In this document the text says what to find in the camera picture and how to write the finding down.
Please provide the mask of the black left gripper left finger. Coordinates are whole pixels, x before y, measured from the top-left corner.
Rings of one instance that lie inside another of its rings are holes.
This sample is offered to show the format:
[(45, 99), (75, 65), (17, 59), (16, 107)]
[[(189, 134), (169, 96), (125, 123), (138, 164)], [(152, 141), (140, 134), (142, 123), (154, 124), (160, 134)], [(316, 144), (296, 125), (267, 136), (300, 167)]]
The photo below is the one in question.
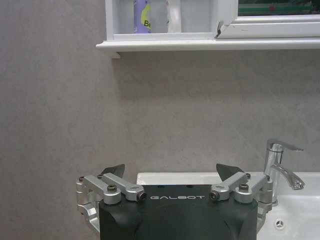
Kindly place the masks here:
[(144, 187), (123, 179), (124, 172), (125, 165), (119, 164), (105, 168), (97, 176), (81, 176), (76, 181), (77, 210), (92, 230), (100, 228), (100, 201), (107, 205), (116, 205), (122, 201), (122, 197), (135, 203), (146, 199)]

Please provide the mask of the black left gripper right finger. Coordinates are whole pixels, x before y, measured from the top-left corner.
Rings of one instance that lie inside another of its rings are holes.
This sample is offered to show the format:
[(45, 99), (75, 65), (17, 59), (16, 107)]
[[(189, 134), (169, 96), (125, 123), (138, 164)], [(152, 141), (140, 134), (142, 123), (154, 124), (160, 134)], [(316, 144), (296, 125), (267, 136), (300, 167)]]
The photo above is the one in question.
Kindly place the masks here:
[(256, 200), (257, 226), (262, 227), (267, 213), (272, 210), (273, 182), (270, 176), (264, 173), (251, 176), (239, 167), (221, 163), (216, 164), (216, 170), (221, 182), (211, 186), (209, 199), (220, 202), (233, 195), (240, 204), (250, 204)]

